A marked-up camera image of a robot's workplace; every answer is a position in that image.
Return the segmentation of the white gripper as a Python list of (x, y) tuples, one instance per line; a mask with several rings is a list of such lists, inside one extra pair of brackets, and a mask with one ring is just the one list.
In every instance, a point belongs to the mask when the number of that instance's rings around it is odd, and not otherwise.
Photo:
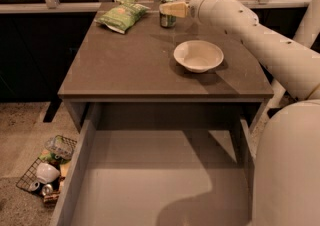
[[(195, 21), (206, 21), (212, 15), (212, 10), (219, 0), (190, 0), (189, 13)], [(184, 1), (163, 3), (159, 11), (165, 15), (185, 18), (188, 15), (188, 5)]]

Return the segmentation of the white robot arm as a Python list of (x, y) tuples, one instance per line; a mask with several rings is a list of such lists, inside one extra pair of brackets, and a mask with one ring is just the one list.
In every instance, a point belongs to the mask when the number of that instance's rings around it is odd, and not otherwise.
[(261, 25), (237, 0), (170, 2), (160, 11), (235, 36), (297, 100), (259, 140), (252, 226), (320, 226), (320, 55)]

